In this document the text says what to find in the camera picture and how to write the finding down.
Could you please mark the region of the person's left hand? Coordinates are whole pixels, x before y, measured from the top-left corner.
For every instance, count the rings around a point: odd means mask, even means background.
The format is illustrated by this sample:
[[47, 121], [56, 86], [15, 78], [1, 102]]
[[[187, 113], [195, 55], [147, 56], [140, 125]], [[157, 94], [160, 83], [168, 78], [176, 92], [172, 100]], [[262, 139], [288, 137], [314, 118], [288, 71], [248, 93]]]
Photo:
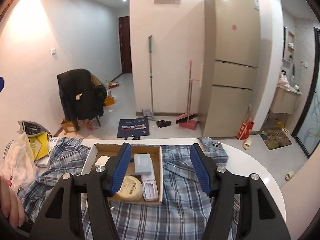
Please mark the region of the person's left hand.
[[25, 219], [24, 207], [21, 200], [1, 177], [1, 211], [13, 228], [22, 226]]

